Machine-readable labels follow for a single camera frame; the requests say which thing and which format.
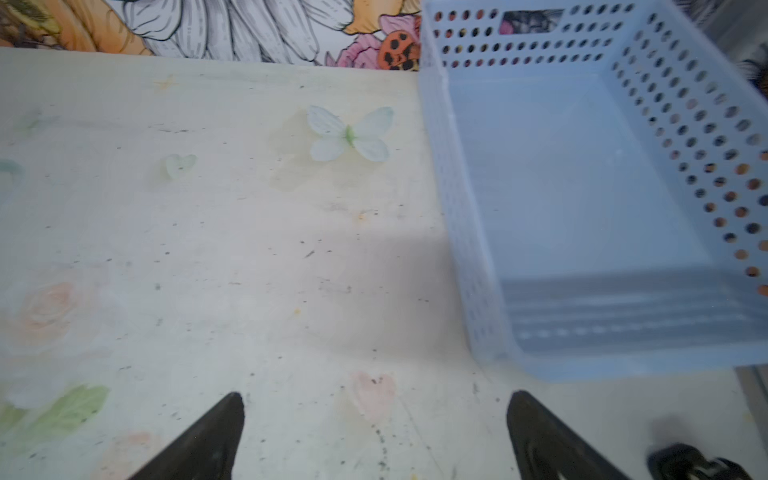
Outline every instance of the white butterfly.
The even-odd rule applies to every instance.
[[[375,109],[354,127],[345,125],[340,118],[325,108],[312,106],[306,113],[310,127],[323,136],[315,141],[310,149],[310,154],[316,161],[338,158],[350,145],[370,161],[389,159],[389,150],[379,137],[392,125],[395,112],[391,107]]]

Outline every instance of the basket bottom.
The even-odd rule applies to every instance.
[[[451,97],[510,350],[768,339],[764,309],[726,287],[598,76],[456,83]]]

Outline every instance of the green leaf print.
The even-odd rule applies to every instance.
[[[0,403],[0,435],[12,429],[26,415],[28,410],[17,409],[7,402]]]
[[[101,410],[108,393],[109,389],[105,386],[88,388],[80,385],[73,388],[56,400],[47,412],[19,432],[18,443],[32,447],[70,435]]]

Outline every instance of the table surface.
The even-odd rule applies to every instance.
[[[732,371],[473,361],[416,79],[0,48],[0,478],[122,480],[233,390],[236,479],[518,478],[517,389],[635,479],[672,441],[768,471]],[[311,104],[393,107],[391,159],[312,161]]]

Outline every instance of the light blue plastic basket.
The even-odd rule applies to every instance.
[[[550,381],[768,362],[768,108],[706,37],[666,1],[422,7],[474,356]],[[499,34],[542,8],[554,31]]]

